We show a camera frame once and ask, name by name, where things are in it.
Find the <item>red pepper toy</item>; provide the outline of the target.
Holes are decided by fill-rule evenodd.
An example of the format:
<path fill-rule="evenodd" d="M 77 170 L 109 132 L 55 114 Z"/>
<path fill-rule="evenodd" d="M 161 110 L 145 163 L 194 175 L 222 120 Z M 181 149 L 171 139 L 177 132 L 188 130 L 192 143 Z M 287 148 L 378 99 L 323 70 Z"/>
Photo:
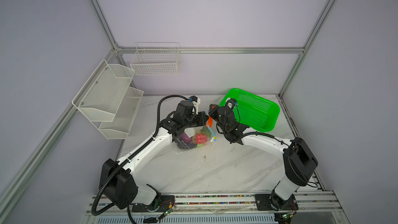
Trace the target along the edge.
<path fill-rule="evenodd" d="M 204 134 L 196 134 L 195 141 L 198 145 L 206 144 L 208 142 L 208 136 Z"/>

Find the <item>clear zip bag blue zipper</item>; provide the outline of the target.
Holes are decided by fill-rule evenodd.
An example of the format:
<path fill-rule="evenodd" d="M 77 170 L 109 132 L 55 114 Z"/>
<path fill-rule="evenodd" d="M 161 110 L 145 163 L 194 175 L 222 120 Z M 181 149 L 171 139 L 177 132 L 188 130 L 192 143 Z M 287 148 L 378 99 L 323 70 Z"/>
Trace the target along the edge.
<path fill-rule="evenodd" d="M 191 150 L 209 145 L 217 140 L 208 120 L 204 126 L 186 128 L 184 133 L 173 138 L 172 143 L 180 150 Z"/>

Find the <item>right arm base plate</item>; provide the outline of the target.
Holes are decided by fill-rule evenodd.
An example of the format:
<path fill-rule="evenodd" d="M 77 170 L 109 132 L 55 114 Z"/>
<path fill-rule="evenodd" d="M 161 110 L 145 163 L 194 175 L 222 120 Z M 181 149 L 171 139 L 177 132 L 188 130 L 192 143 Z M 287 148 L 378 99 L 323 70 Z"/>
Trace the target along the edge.
<path fill-rule="evenodd" d="M 297 211 L 298 204 L 294 195 L 288 200 L 283 200 L 274 194 L 256 194 L 255 202 L 259 211 Z"/>

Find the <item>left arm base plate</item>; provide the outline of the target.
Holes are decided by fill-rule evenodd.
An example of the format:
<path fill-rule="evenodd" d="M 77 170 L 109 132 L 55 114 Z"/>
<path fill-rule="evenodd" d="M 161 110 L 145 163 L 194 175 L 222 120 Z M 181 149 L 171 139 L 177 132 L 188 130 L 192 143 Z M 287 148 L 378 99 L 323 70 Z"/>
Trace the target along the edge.
<path fill-rule="evenodd" d="M 174 205 L 175 196 L 173 195 L 161 195 L 154 199 L 149 205 L 141 203 L 130 204 L 131 211 L 133 213 L 162 213 L 170 208 L 170 205 Z"/>

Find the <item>orange carrot toy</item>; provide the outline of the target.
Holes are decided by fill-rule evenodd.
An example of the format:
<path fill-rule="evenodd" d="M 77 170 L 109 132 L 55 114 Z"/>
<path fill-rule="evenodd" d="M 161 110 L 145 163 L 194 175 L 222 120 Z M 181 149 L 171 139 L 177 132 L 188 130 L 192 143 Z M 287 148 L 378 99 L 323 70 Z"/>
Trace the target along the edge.
<path fill-rule="evenodd" d="M 207 121 L 207 125 L 212 128 L 212 124 L 213 124 L 213 119 L 211 117 L 209 117 L 208 121 Z"/>

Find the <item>purple onion toy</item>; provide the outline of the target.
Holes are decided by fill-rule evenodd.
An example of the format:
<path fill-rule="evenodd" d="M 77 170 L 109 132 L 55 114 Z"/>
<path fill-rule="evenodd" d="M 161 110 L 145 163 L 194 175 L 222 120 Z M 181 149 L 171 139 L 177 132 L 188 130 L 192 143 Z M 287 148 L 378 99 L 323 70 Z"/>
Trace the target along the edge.
<path fill-rule="evenodd" d="M 189 137 L 186 133 L 181 135 L 181 140 L 186 144 L 192 143 L 192 137 Z"/>

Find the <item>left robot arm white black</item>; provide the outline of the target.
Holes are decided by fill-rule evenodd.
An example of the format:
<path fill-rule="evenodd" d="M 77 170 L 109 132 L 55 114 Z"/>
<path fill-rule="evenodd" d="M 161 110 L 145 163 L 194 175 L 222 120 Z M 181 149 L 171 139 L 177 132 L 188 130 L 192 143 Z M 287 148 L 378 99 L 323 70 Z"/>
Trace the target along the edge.
<path fill-rule="evenodd" d="M 203 127 L 209 117 L 199 111 L 200 99 L 182 97 L 175 111 L 161 119 L 161 103 L 157 107 L 154 133 L 127 155 L 108 159 L 102 165 L 99 191 L 92 205 L 92 214 L 99 215 L 116 206 L 125 209 L 132 203 L 157 208 L 160 193 L 151 185 L 144 185 L 136 177 L 144 166 L 162 149 L 176 142 L 188 128 Z"/>

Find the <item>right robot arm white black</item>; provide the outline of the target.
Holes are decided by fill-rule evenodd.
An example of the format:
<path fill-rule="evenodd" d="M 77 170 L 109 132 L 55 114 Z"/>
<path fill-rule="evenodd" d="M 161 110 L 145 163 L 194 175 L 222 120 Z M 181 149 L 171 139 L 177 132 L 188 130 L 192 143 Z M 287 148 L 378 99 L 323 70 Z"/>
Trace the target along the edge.
<path fill-rule="evenodd" d="M 236 120 L 235 108 L 236 103 L 227 103 L 224 106 L 212 104 L 208 115 L 216 122 L 218 132 L 230 144 L 251 146 L 283 161 L 285 175 L 272 190 L 267 204 L 276 211 L 281 210 L 289 204 L 299 188 L 309 185 L 318 161 L 302 138 L 279 139 L 271 134 L 256 131 Z"/>

